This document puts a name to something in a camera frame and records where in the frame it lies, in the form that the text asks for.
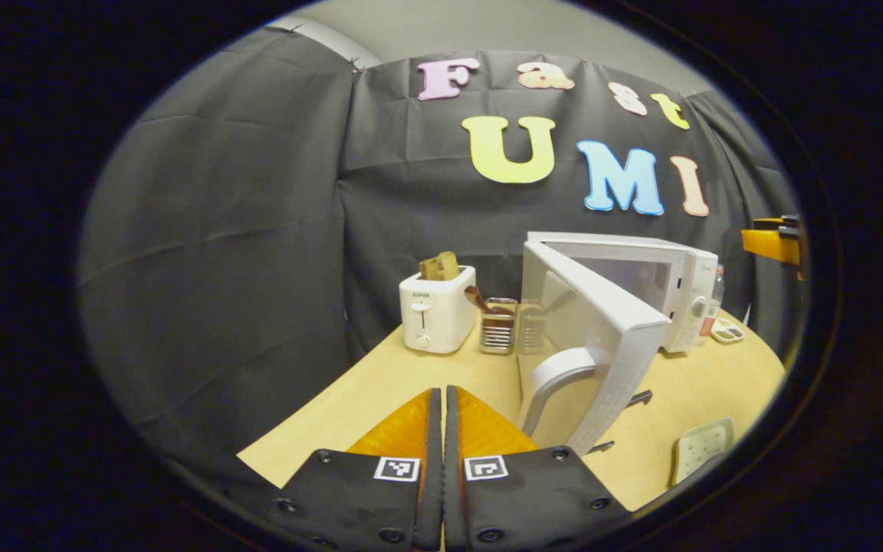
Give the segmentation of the brown bread slice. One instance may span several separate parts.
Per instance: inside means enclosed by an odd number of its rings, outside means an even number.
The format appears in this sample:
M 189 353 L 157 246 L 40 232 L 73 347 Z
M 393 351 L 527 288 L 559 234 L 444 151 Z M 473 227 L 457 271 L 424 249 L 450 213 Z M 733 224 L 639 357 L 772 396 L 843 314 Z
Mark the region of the brown bread slice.
M 443 251 L 420 261 L 419 271 L 425 281 L 451 281 L 460 275 L 461 268 L 453 251 Z

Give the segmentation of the clear bottle with red label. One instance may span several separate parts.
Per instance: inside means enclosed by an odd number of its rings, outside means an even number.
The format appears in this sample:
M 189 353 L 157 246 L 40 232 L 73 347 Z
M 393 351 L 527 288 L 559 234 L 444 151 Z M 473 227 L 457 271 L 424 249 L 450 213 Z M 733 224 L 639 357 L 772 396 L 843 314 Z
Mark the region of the clear bottle with red label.
M 702 321 L 701 331 L 698 333 L 701 337 L 708 337 L 714 332 L 714 323 L 718 315 L 721 313 L 721 305 L 725 293 L 724 265 L 719 264 L 716 269 L 714 287 L 711 296 L 707 302 L 707 310 L 704 312 L 704 321 Z

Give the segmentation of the white toaster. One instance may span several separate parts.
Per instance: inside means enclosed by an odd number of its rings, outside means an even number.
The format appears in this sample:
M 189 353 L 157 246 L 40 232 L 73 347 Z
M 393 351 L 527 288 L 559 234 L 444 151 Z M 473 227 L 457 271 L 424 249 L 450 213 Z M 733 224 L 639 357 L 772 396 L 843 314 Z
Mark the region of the white toaster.
M 465 297 L 476 285 L 476 270 L 460 265 L 449 281 L 429 281 L 413 274 L 399 283 L 402 335 L 406 348 L 424 353 L 454 353 L 464 343 L 477 318 L 477 308 Z

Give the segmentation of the white microwave oven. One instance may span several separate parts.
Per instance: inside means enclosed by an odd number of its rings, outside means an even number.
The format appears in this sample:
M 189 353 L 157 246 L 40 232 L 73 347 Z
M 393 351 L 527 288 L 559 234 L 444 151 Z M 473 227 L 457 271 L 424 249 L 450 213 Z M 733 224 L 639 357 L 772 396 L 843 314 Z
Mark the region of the white microwave oven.
M 517 315 L 517 427 L 586 455 L 660 352 L 700 338 L 718 256 L 634 235 L 530 232 Z

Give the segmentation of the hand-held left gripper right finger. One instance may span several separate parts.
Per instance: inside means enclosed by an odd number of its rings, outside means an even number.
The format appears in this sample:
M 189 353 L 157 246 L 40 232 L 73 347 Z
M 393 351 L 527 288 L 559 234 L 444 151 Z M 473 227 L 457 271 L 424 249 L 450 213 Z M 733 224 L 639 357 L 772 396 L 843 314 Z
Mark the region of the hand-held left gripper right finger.
M 445 401 L 446 550 L 565 551 L 630 518 L 570 447 L 537 446 L 459 386 Z

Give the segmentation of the pale square tray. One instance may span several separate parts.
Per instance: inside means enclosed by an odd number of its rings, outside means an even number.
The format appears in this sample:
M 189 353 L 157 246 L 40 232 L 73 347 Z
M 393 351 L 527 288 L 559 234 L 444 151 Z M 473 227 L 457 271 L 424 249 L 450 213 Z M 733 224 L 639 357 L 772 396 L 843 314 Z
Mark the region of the pale square tray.
M 735 419 L 721 417 L 684 431 L 673 448 L 669 486 L 679 485 L 735 446 Z

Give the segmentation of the wooden spoon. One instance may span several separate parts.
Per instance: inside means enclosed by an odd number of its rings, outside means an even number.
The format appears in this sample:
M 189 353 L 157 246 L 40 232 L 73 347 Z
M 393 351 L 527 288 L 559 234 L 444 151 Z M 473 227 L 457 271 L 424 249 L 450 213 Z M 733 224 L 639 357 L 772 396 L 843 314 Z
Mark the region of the wooden spoon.
M 484 298 L 481 296 L 481 292 L 479 287 L 474 285 L 469 285 L 464 289 L 464 296 L 467 300 L 470 301 L 471 304 L 474 305 L 482 314 L 486 315 L 495 315 L 497 314 L 497 310 L 491 308 L 490 305 L 487 305 Z

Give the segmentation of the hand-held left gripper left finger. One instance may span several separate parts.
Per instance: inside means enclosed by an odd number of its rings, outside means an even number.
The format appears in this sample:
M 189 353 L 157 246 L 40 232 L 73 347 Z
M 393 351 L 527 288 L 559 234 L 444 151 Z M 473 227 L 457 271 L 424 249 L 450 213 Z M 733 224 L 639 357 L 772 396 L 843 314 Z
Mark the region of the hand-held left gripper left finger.
M 334 551 L 438 551 L 442 497 L 442 393 L 432 388 L 346 451 L 312 451 L 281 489 L 279 524 Z

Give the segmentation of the black backdrop cloth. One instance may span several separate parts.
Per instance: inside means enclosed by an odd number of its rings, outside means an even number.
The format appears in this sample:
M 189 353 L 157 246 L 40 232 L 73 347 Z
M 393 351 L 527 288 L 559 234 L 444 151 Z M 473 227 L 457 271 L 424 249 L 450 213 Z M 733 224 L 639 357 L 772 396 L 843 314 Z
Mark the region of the black backdrop cloth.
M 402 322 L 453 251 L 518 297 L 529 231 L 707 249 L 723 307 L 779 356 L 803 294 L 740 231 L 798 200 L 749 119 L 573 55 L 462 50 L 356 72 L 263 28 L 127 130 L 89 202 L 78 310 L 96 370 L 169 467 L 249 485 L 238 453 Z

